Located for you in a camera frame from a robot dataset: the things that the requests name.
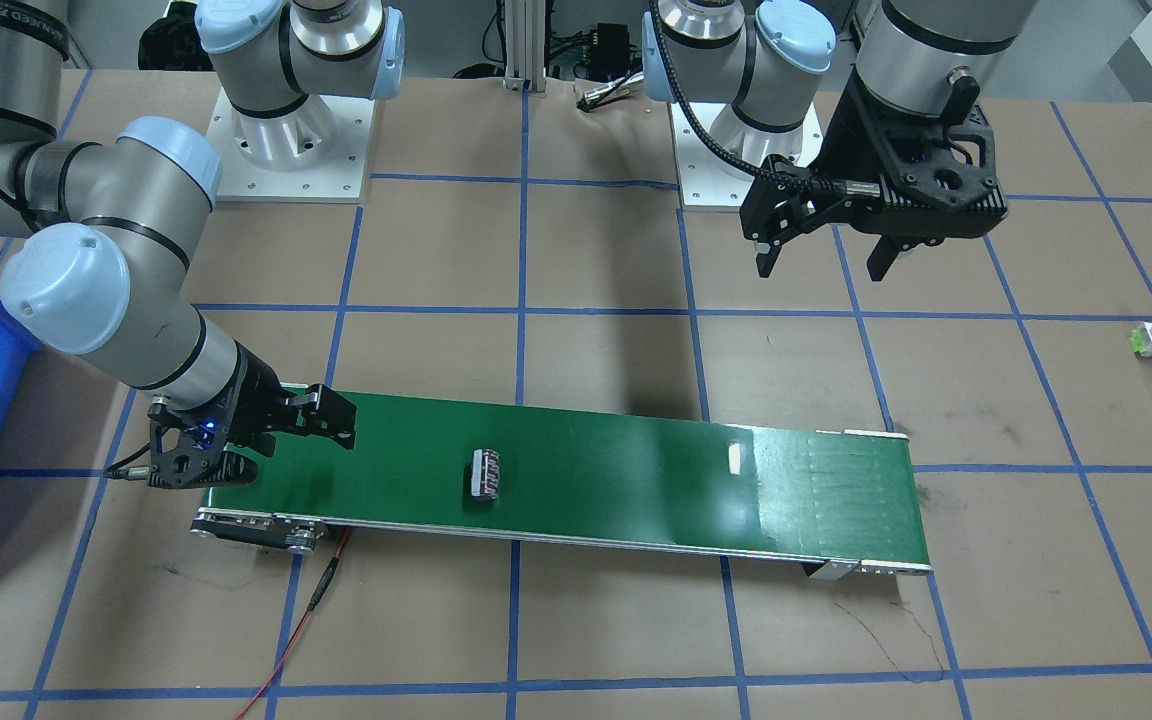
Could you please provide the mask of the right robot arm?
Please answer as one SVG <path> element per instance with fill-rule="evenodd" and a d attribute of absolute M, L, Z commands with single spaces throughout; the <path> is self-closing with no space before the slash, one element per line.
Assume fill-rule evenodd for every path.
<path fill-rule="evenodd" d="M 355 447 L 356 406 L 314 384 L 297 395 L 273 369 L 183 300 L 219 199 L 221 156 L 170 118 L 132 120 L 111 143 L 61 141 L 58 81 L 70 58 L 65 1 L 0 1 L 0 236 L 23 240 L 0 281 L 3 306 L 36 338 L 152 397 L 138 465 L 109 478 L 157 488 L 242 486 L 276 434 Z M 248 158 L 283 168 L 266 129 L 306 128 L 323 146 L 326 94 L 388 100 L 404 63 L 404 20 L 379 1 L 202 1 L 200 47 Z"/>

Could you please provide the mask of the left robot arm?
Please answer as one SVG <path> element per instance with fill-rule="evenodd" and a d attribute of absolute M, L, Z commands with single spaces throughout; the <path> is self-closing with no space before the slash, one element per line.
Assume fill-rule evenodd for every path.
<path fill-rule="evenodd" d="M 768 276 L 791 240 L 826 223 L 873 234 L 869 276 L 902 253 L 988 234 L 1009 214 L 980 88 L 1032 1 L 882 1 L 865 31 L 823 146 L 803 132 L 838 35 L 805 1 L 650 1 L 646 92 L 673 103 L 713 156 L 748 174 L 742 234 Z"/>

